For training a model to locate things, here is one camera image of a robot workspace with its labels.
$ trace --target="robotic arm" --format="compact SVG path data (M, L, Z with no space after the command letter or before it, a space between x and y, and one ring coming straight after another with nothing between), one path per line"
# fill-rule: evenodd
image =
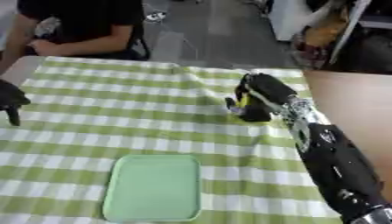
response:
M299 156L329 207L345 224L391 224L374 168L338 127L307 100L267 74L246 74L227 107L247 122L283 118Z

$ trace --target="shoe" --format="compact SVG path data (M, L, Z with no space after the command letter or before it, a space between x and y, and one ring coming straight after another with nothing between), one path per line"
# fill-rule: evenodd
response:
M150 23L160 23L164 21L165 18L166 18L166 12L156 11L156 12L152 12L150 15L147 15L145 20Z

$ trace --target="white cabinet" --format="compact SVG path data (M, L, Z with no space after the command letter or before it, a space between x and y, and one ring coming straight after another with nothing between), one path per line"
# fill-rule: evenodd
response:
M324 18L331 2L312 12L305 0L275 0L269 20L277 40L290 41L294 34L301 32L307 25L313 25Z

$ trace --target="black shirt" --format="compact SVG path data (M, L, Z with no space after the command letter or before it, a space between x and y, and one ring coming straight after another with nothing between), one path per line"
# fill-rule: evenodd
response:
M111 25L140 25L142 0L18 0L18 11L42 21L61 21L59 42L78 42L110 35Z

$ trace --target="person's arm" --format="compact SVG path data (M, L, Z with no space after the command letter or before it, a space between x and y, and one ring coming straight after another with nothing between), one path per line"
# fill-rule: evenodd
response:
M32 41L38 22L19 13L16 15L0 61L0 75L24 55L25 46Z
M132 25L112 25L111 34L75 43L55 45L46 40L34 40L31 46L41 56L70 56L82 54L120 52L127 48Z

